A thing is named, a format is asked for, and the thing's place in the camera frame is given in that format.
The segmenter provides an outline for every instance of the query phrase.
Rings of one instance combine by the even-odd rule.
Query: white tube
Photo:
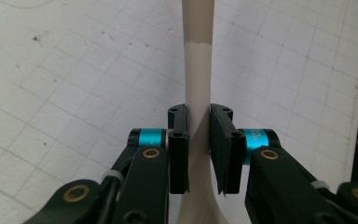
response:
[[[227,223],[213,194],[209,153],[214,1],[183,0],[182,4],[190,132],[190,193],[182,196],[177,223]]]

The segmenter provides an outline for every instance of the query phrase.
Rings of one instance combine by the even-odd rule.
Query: blue cylinder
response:
[[[162,129],[141,129],[138,147],[164,147]]]
[[[269,137],[264,129],[243,129],[243,131],[246,136],[246,159],[243,164],[249,165],[251,163],[252,153],[255,149],[262,146],[269,146]]]

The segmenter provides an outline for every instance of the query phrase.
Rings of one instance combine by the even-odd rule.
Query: blue ring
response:
[[[244,129],[246,135],[246,160],[243,164],[251,163],[251,156],[255,149],[262,146],[269,146],[269,137],[264,129]]]
[[[161,147],[162,129],[141,129],[138,147]]]

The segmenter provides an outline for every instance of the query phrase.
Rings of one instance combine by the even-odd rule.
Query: white surface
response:
[[[0,2],[0,223],[22,223],[63,183],[99,180],[132,128],[166,127],[166,110],[185,101],[182,12],[178,0],[10,3]],[[214,25],[212,101],[238,128],[275,129],[332,189],[348,179],[358,0],[219,0]],[[229,223],[249,222],[247,172],[239,195],[216,197]]]

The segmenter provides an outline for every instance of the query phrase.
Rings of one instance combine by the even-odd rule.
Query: black bracket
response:
[[[211,104],[210,146],[217,189],[224,194],[240,192],[245,135],[232,123],[233,111]]]
[[[168,150],[170,152],[170,193],[188,191],[188,111],[186,105],[168,110]]]

